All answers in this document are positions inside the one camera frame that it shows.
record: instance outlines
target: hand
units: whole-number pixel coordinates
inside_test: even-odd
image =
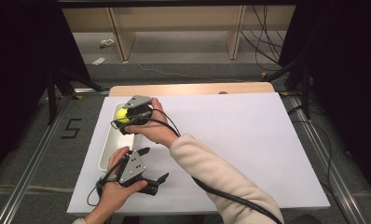
[[[129,147],[122,147],[117,150],[109,159],[107,170],[110,170],[125,154],[130,150]],[[138,181],[133,185],[124,188],[118,182],[107,182],[103,186],[102,197],[93,211],[85,217],[88,224],[104,223],[116,210],[118,210],[127,199],[135,192],[147,186],[144,180]]]
[[[157,98],[153,99],[151,105],[153,106],[153,109],[164,112],[162,104]],[[168,123],[165,115],[157,110],[153,110],[153,116],[151,118]],[[148,121],[145,125],[130,125],[125,128],[125,131],[127,133],[141,133],[146,138],[150,139],[150,141],[160,143],[165,147],[170,147],[174,140],[178,138],[177,135],[168,127],[154,121]]]

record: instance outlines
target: white tray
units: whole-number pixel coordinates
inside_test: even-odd
[[[123,105],[124,104],[116,105],[113,113],[110,115],[112,116],[111,120],[115,119],[116,112]],[[99,160],[99,169],[105,172],[107,171],[107,165],[110,156],[113,155],[113,153],[116,152],[117,149],[121,147],[130,147],[130,150],[138,150],[140,149],[140,142],[142,138],[142,136],[139,134],[123,135],[119,130],[113,128],[110,123],[107,123],[107,128],[109,129],[109,131],[107,132],[101,159]]]

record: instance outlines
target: white table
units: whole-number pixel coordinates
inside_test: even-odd
[[[312,170],[293,125],[277,93],[157,96],[181,133],[192,133],[219,156],[252,179],[277,201],[280,208],[330,206]],[[68,213],[85,215],[93,207],[87,197],[103,175],[98,168],[110,121],[118,103],[127,97],[107,97],[77,180]],[[215,212],[191,177],[171,158],[167,148],[142,137],[144,177],[157,179],[169,172],[156,196],[136,193],[117,211],[128,216],[177,215]],[[94,192],[90,197],[96,203]]]

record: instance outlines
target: gray floor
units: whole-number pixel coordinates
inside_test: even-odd
[[[276,33],[272,32],[269,35],[275,43],[281,44],[281,39]],[[140,33],[136,37],[132,55],[125,63],[118,59],[116,48],[99,49],[100,41],[113,38],[111,34],[75,34],[75,38],[91,78],[105,87],[121,84],[259,81],[261,73],[272,72],[262,69],[256,62],[268,69],[278,68],[278,65],[261,55],[257,54],[255,59],[254,51],[243,38],[240,39],[237,60],[229,60],[224,33],[221,32]],[[271,51],[267,46],[260,47],[265,52]],[[92,65],[91,63],[99,57],[107,60],[98,66]],[[141,67],[156,71],[145,71]],[[280,91],[283,90],[283,82],[284,79],[281,79],[272,84]],[[84,88],[78,83],[75,83],[75,86]],[[74,216],[66,214],[66,207],[87,153],[104,96],[85,94],[81,100],[76,98],[71,100],[64,109],[30,187],[12,218],[12,223],[71,223],[75,219]],[[294,108],[298,99],[298,96],[282,98],[287,110]],[[316,128],[316,132],[326,148],[331,145],[332,163],[364,218],[364,222],[359,223],[371,223],[371,188],[353,159],[343,153],[346,148],[329,118],[324,114],[318,99],[312,96],[309,101],[312,122],[319,127]],[[300,114],[302,112],[296,111],[290,118],[293,121],[301,120]],[[74,139],[63,139],[64,136],[72,134],[65,130],[69,119],[81,119],[75,123],[80,131]],[[34,155],[48,127],[47,122],[48,102],[42,97],[29,126],[20,138],[18,147],[8,154],[0,167],[0,214]],[[326,166],[323,165],[316,146],[305,131],[305,127],[309,125],[295,122],[294,126],[316,175],[327,184]],[[329,209],[313,211],[284,209],[282,212],[285,220],[289,221],[301,214],[309,213],[322,223],[346,223],[334,195],[327,191],[327,197],[332,204]],[[112,223],[119,223],[120,220],[120,217],[115,217]]]

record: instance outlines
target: person's left hand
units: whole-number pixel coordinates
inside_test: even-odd
[[[107,170],[110,170],[122,157],[130,150],[129,147],[118,149],[109,160]],[[118,168],[113,171],[113,174],[118,172]],[[135,192],[147,186],[144,180],[138,181],[133,185],[124,188],[118,182],[107,182],[103,186],[102,197],[98,205],[93,211],[85,217],[88,224],[104,223],[116,210],[118,210],[127,199]]]

